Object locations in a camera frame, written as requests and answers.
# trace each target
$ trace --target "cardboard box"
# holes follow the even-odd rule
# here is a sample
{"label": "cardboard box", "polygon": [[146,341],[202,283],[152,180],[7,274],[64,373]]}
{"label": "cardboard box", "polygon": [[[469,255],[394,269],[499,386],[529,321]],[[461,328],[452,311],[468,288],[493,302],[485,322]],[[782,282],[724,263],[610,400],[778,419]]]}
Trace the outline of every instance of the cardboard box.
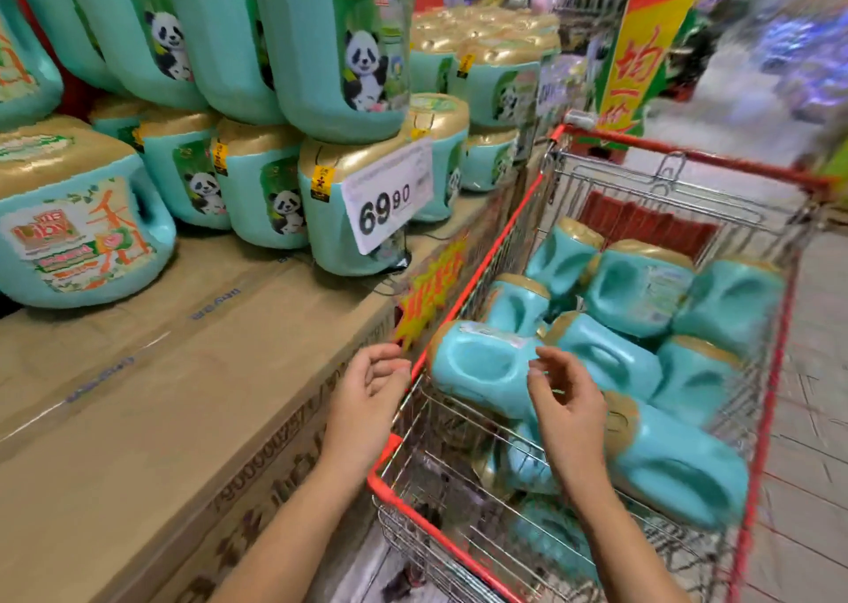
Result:
{"label": "cardboard box", "polygon": [[[422,346],[503,198],[461,198],[409,237],[396,276],[346,280],[304,254],[189,235],[136,297],[0,320],[3,431],[59,405],[0,444],[4,603],[206,600],[313,466],[350,357],[396,338],[396,320],[410,354]],[[405,322],[411,298],[437,308]]]}

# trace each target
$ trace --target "hand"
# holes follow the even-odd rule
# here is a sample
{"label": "hand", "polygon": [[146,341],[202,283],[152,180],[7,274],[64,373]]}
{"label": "hand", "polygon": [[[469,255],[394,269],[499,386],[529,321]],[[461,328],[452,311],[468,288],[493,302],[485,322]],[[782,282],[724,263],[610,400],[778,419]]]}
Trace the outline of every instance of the hand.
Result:
{"label": "hand", "polygon": [[536,353],[538,360],[530,362],[527,373],[527,390],[548,462],[575,501],[581,492],[591,493],[599,481],[609,484],[604,394],[571,353],[552,347],[539,347]]}
{"label": "hand", "polygon": [[409,388],[411,363],[402,352],[397,344],[375,344],[356,353],[330,402],[319,464],[356,486],[379,459]]}

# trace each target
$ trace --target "cart wire basket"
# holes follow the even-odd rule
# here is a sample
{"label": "cart wire basket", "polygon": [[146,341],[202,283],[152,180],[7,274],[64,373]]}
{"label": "cart wire basket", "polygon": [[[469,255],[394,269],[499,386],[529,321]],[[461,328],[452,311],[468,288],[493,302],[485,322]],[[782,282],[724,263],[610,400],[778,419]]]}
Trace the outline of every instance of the cart wire basket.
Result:
{"label": "cart wire basket", "polygon": [[[568,152],[579,136],[661,155],[646,174]],[[766,203],[681,180],[689,163],[725,169],[761,185],[779,181],[789,194]],[[534,247],[562,217],[587,224],[609,243],[624,238],[690,255],[698,269],[731,254],[766,259],[786,271],[787,286],[768,341],[752,356],[707,431],[750,462],[746,510],[738,529],[687,527],[620,493],[668,571],[694,601],[738,601],[752,543],[760,479],[783,362],[800,254],[823,226],[831,181],[762,163],[561,125],[540,172],[502,233],[446,315],[474,319],[504,272],[521,273]],[[511,491],[490,457],[505,448],[545,462],[543,449],[498,416],[432,386],[422,355],[382,458],[368,478],[389,542],[449,599],[605,600],[588,546],[572,530],[551,530],[522,514],[526,495]],[[523,534],[516,530],[523,526]],[[526,542],[527,530],[547,547]]]}

